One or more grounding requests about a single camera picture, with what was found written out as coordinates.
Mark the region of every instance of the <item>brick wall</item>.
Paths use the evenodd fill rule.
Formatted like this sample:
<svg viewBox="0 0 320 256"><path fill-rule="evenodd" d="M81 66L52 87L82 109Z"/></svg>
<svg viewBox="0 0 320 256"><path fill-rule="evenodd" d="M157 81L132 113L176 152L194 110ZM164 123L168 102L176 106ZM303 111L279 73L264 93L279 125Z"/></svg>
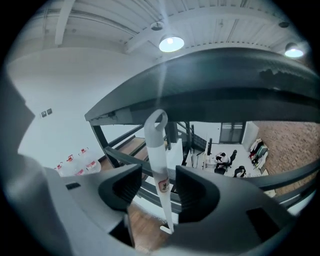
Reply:
<svg viewBox="0 0 320 256"><path fill-rule="evenodd" d="M269 174L288 172L320 158L320 124L310 122L255 121L258 138L269 148L265 167ZM299 188L313 174L294 184L276 189L277 195Z"/></svg>

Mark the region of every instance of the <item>door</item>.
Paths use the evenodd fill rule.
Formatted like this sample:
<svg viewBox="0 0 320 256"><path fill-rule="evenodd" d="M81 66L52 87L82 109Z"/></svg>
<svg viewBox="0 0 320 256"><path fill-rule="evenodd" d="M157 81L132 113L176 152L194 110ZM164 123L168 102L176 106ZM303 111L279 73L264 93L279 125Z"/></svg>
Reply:
<svg viewBox="0 0 320 256"><path fill-rule="evenodd" d="M245 122L222 122L219 143L240 144L246 128Z"/></svg>

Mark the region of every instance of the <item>white bottle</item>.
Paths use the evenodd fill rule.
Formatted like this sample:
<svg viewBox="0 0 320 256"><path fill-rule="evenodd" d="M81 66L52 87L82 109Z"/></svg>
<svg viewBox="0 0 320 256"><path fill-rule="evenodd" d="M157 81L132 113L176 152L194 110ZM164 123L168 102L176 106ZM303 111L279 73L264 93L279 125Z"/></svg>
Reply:
<svg viewBox="0 0 320 256"><path fill-rule="evenodd" d="M63 166L63 162L60 162L54 169L59 173L60 177L67 177L69 174L68 168Z"/></svg>
<svg viewBox="0 0 320 256"><path fill-rule="evenodd" d="M74 159L73 155L69 155L66 162L66 166L69 170L68 176L77 176L85 174L84 167L82 167L79 161Z"/></svg>
<svg viewBox="0 0 320 256"><path fill-rule="evenodd" d="M86 174L93 174L93 173L98 173L101 171L101 164L94 157L94 155L89 151L88 148L81 149L79 156L80 156L81 161L85 164L85 167L87 169Z"/></svg>

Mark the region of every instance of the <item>wooden floor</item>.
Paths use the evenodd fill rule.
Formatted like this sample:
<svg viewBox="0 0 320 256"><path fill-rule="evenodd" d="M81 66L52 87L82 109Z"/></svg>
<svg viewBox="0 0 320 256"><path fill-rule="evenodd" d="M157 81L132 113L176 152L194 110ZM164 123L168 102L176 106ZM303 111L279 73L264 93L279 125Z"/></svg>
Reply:
<svg viewBox="0 0 320 256"><path fill-rule="evenodd" d="M138 148L142 143L145 142L144 138L138 138L135 137L131 141L129 141L127 144L125 144L123 147L119 148L119 151L121 153L129 155L131 152L133 152L136 148ZM134 157L140 160L146 159L148 156L147 147L143 147ZM101 171L107 171L112 169L112 165L109 162L108 159L105 159L101 162Z"/></svg>
<svg viewBox="0 0 320 256"><path fill-rule="evenodd" d="M170 236L160 230L163 223L139 209L135 204L128 208L130 224L137 251L148 254L159 249Z"/></svg>

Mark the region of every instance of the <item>ceiling light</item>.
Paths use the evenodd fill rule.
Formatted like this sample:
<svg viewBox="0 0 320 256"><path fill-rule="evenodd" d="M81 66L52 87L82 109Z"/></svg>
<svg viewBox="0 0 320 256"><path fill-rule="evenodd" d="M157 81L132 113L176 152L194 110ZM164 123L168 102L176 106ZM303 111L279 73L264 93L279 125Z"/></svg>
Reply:
<svg viewBox="0 0 320 256"><path fill-rule="evenodd" d="M184 45L185 42L182 38L165 35L160 40L159 49L162 52L171 53L181 49Z"/></svg>
<svg viewBox="0 0 320 256"><path fill-rule="evenodd" d="M290 42L285 47L284 55L290 58L299 58L302 55L304 55L304 52L298 49L298 46L296 43Z"/></svg>

